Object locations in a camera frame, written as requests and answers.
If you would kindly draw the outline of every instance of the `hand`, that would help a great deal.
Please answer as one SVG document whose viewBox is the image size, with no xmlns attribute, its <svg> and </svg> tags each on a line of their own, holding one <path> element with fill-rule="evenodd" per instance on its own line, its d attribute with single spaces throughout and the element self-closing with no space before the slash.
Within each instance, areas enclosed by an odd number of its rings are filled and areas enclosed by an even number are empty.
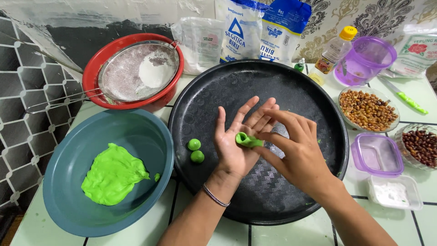
<svg viewBox="0 0 437 246">
<path fill-rule="evenodd" d="M 259 133 L 257 137 L 276 145 L 285 157 L 280 159 L 263 147 L 255 147 L 253 150 L 261 154 L 290 183 L 317 201 L 328 187 L 338 184 L 339 179 L 332 175 L 320 151 L 316 123 L 288 111 L 267 110 L 264 114 L 284 124 L 290 138 L 269 132 Z"/>
<path fill-rule="evenodd" d="M 267 109 L 279 109 L 279 105 L 275 104 L 276 99 L 269 98 L 244 124 L 242 124 L 244 116 L 258 103 L 259 99 L 257 96 L 249 99 L 249 101 L 238 110 L 231 127 L 227 131 L 225 131 L 225 109 L 221 106 L 218 107 L 214 136 L 214 145 L 219 162 L 217 169 L 224 170 L 226 173 L 240 180 L 252 169 L 260 158 L 260 155 L 250 148 L 237 144 L 235 142 L 235 136 L 239 132 L 244 132 L 251 136 L 262 132 L 270 132 L 277 122 L 271 119 L 270 116 L 264 115 L 264 111 Z"/>
</svg>

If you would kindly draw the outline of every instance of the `red plastic bowl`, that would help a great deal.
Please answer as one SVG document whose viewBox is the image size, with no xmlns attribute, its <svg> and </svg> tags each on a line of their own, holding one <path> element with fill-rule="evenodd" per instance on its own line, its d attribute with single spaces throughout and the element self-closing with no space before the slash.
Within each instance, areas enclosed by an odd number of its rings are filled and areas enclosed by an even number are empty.
<svg viewBox="0 0 437 246">
<path fill-rule="evenodd" d="M 167 43 L 172 43 L 172 40 L 169 38 L 166 38 L 164 36 L 153 34 L 153 33 L 138 33 L 138 34 L 132 34 L 128 35 L 119 39 L 116 39 L 112 41 L 111 43 L 108 43 L 105 45 L 105 47 L 101 48 L 88 62 L 87 66 L 85 67 L 85 71 L 83 73 L 82 77 L 82 87 L 83 91 L 89 91 L 95 88 L 99 88 L 98 84 L 98 76 L 100 69 L 102 65 L 117 51 L 121 50 L 122 48 L 134 44 L 136 42 L 140 41 L 146 41 L 146 40 L 160 40 Z M 117 105 L 113 105 L 107 102 L 104 96 L 95 96 L 97 94 L 102 93 L 99 89 L 95 91 L 89 91 L 85 94 L 87 97 L 94 96 L 90 98 L 90 100 L 107 109 L 135 109 L 138 107 L 141 107 L 142 109 L 145 109 L 149 112 L 157 111 L 161 108 L 163 108 L 165 105 L 167 105 L 171 99 L 176 94 L 176 83 L 179 80 L 180 76 L 182 75 L 182 72 L 184 70 L 184 56 L 182 55 L 182 51 L 179 47 L 176 47 L 176 51 L 179 55 L 179 67 L 177 69 L 176 75 L 172 79 L 172 81 L 158 94 L 154 95 L 153 97 L 144 100 L 144 101 L 135 101 L 135 102 L 117 102 Z"/>
</svg>

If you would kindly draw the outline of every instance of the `plastic bag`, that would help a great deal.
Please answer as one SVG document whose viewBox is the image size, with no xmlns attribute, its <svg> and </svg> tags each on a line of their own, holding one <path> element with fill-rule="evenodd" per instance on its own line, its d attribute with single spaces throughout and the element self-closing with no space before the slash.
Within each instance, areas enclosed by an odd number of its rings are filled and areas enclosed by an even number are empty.
<svg viewBox="0 0 437 246">
<path fill-rule="evenodd" d="M 311 6 L 298 0 L 275 0 L 263 17 L 261 59 L 291 66 L 291 58 L 311 16 Z"/>
<path fill-rule="evenodd" d="M 380 75 L 391 78 L 421 77 L 437 61 L 437 21 L 405 25 L 404 38 L 395 45 L 398 58 Z"/>
<path fill-rule="evenodd" d="M 184 74 L 199 75 L 220 63 L 224 21 L 185 17 L 170 29 L 184 55 Z"/>
<path fill-rule="evenodd" d="M 262 17 L 268 5 L 252 0 L 216 0 L 215 15 L 225 21 L 220 62 L 259 59 Z"/>
</svg>

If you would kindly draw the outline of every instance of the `white tiled countertop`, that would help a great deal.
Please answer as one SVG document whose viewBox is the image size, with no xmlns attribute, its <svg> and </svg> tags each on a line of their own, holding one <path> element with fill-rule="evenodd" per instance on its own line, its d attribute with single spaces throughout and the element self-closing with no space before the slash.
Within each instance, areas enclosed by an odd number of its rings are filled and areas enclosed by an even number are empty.
<svg viewBox="0 0 437 246">
<path fill-rule="evenodd" d="M 314 67 L 307 65 L 306 74 Z M 154 114 L 167 123 L 172 107 L 178 95 L 195 76 L 183 75 L 177 83 L 177 92 L 173 100 Z M 332 77 L 322 88 L 337 102 L 338 95 L 345 86 L 334 81 Z M 394 102 L 401 116 L 400 124 L 388 133 L 394 136 L 396 131 L 411 122 L 437 126 L 437 98 L 425 78 L 416 80 L 396 80 L 393 83 L 409 97 L 430 113 L 422 115 L 401 101 L 377 78 L 370 81 L 369 86 L 375 88 Z M 104 111 L 92 102 L 85 102 L 76 116 L 71 128 L 88 117 Z M 360 131 L 352 130 L 347 125 L 349 143 L 351 144 Z M 437 220 L 437 172 L 405 167 L 403 175 L 414 178 L 424 207 L 421 211 L 406 211 L 382 207 L 373 203 L 367 197 L 366 177 L 357 176 L 352 156 L 344 177 L 344 184 L 355 200 L 363 206 L 376 221 L 400 245 L 419 246 L 437 245 L 434 236 L 434 224 Z M 42 198 L 42 187 L 39 187 L 11 246 L 152 246 L 179 212 L 189 203 L 192 195 L 184 185 L 173 176 L 164 193 L 153 208 L 128 228 L 112 235 L 100 238 L 84 238 L 69 234 L 59 228 L 49 217 Z M 335 228 L 323 208 L 314 214 L 286 225 L 250 226 L 222 218 L 209 242 L 211 246 L 293 246 L 293 245 L 343 245 L 337 237 Z"/>
</svg>

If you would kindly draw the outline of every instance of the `green dough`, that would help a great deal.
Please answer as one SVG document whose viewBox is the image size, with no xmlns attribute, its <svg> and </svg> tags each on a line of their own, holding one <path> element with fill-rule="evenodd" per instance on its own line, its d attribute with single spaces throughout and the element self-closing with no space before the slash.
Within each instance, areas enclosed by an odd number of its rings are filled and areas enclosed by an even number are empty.
<svg viewBox="0 0 437 246">
<path fill-rule="evenodd" d="M 198 139 L 195 139 L 195 138 L 191 139 L 188 142 L 188 148 L 192 151 L 200 149 L 200 141 Z"/>
<path fill-rule="evenodd" d="M 108 144 L 108 149 L 94 159 L 81 188 L 93 202 L 112 206 L 143 179 L 150 179 L 143 162 L 125 148 Z"/>
<path fill-rule="evenodd" d="M 155 182 L 158 182 L 158 180 L 160 179 L 161 175 L 157 172 L 155 174 Z"/>
<path fill-rule="evenodd" d="M 237 135 L 235 136 L 235 142 L 249 148 L 253 148 L 255 146 L 262 147 L 264 145 L 262 140 L 259 140 L 254 136 L 248 136 L 244 132 L 237 133 Z"/>
<path fill-rule="evenodd" d="M 196 163 L 201 163 L 203 160 L 205 160 L 205 156 L 200 150 L 196 150 L 191 153 L 191 160 Z"/>
</svg>

